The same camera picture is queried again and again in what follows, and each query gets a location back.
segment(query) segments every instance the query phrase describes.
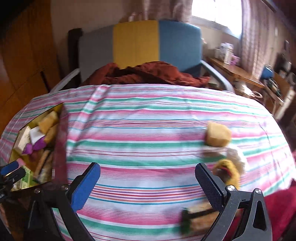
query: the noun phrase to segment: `window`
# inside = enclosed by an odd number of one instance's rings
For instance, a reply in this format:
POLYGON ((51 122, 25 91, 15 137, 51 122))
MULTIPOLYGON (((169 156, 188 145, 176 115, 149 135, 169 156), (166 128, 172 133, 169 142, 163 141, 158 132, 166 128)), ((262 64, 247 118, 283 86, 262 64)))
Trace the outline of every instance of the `window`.
POLYGON ((193 0, 192 15, 227 27, 236 37, 242 33, 241 0, 193 0))

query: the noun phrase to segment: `open box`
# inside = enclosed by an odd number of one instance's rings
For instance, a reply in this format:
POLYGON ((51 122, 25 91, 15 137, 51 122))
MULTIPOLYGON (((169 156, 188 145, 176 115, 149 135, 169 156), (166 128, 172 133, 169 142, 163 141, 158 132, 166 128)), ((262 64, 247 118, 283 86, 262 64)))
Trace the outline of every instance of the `open box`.
MULTIPOLYGON (((35 117, 32 121, 26 124, 18 133, 16 141, 21 133, 21 131, 27 126, 33 129, 38 126, 38 123, 46 117, 49 113, 55 111, 59 116, 59 125, 57 135, 55 137, 55 142, 52 144, 53 149, 53 161, 52 161, 52 172, 51 178, 49 177, 47 181, 53 181, 55 183, 67 183, 67 168, 66 168, 66 141, 67 141, 67 130, 68 130, 68 113, 64 107, 64 105, 58 104, 49 110, 43 112, 39 116, 35 117)), ((35 172, 38 161, 32 161, 31 156, 29 155, 20 155, 14 148, 12 149, 9 163, 21 158, 25 166, 23 168, 26 171, 26 176, 22 178, 20 183, 16 185, 12 191, 18 192, 23 189, 35 189, 36 185, 40 185, 42 183, 38 183, 33 179, 33 173, 35 172)))

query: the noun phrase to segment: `blue gripper pad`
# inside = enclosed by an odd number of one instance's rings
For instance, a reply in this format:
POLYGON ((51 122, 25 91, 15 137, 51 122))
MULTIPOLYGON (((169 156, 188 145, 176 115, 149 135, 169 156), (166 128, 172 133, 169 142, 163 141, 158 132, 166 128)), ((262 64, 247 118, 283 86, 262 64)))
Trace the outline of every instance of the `blue gripper pad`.
POLYGON ((72 199, 71 199, 71 207, 74 210, 74 212, 77 212, 77 210, 80 210, 83 208, 94 186, 96 185, 98 179, 100 178, 100 174, 101 174, 100 165, 93 162, 81 175, 84 177, 80 181, 76 189, 73 191, 72 199))
POLYGON ((13 161, 9 164, 7 164, 6 166, 4 166, 1 171, 0 171, 0 174, 2 176, 5 176, 7 175, 8 173, 11 173, 13 172, 14 170, 16 170, 17 168, 19 167, 19 164, 17 161, 13 161))
POLYGON ((212 208, 222 212, 224 198, 227 195, 225 184, 222 180, 219 177, 214 176, 204 163, 196 165, 195 177, 207 196, 212 208))

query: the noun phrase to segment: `striped tablecloth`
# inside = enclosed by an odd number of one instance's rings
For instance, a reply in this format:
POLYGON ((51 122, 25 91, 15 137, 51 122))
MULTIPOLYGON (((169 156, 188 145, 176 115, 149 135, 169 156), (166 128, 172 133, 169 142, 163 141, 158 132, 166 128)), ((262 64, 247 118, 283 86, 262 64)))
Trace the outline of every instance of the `striped tablecloth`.
MULTIPOLYGON (((208 121, 228 126, 251 170, 241 190, 265 195, 295 177, 289 146, 271 114, 254 100, 228 92, 172 85, 86 86, 34 98, 0 140, 7 162, 18 131, 45 110, 69 112, 67 168, 71 182, 91 162, 101 177, 78 215, 96 240, 196 240, 181 237, 180 211, 205 196, 194 167, 211 168, 221 155, 204 151, 208 121)), ((54 211, 65 238, 69 234, 54 211)))

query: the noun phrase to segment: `wooden cabinet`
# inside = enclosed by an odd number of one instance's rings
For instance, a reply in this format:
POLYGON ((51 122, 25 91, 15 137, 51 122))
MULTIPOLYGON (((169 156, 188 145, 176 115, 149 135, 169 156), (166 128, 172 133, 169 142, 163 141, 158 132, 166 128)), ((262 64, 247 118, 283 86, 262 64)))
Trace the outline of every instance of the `wooden cabinet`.
POLYGON ((32 98, 59 81, 50 0, 36 0, 10 23, 0 42, 0 135, 32 98))

